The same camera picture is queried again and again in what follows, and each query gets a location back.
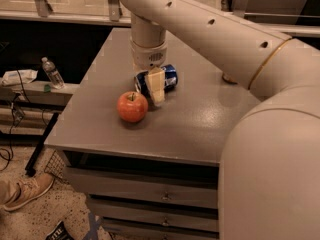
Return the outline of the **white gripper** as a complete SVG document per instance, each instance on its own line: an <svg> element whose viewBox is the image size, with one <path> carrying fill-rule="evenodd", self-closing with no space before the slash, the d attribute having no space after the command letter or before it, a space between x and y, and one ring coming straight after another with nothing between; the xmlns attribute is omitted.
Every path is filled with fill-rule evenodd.
<svg viewBox="0 0 320 240"><path fill-rule="evenodd" d="M159 68L166 59L165 39L131 38L131 52L134 66L140 71L149 71L145 76L149 95L155 106L165 101L165 73Z"/></svg>

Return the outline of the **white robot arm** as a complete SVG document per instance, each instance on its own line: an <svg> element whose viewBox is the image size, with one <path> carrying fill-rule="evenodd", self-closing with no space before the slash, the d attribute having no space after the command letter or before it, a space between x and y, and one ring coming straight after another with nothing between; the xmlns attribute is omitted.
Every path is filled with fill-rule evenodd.
<svg viewBox="0 0 320 240"><path fill-rule="evenodd" d="M319 51L194 0L120 1L259 101L220 158L220 240L320 240Z"/></svg>

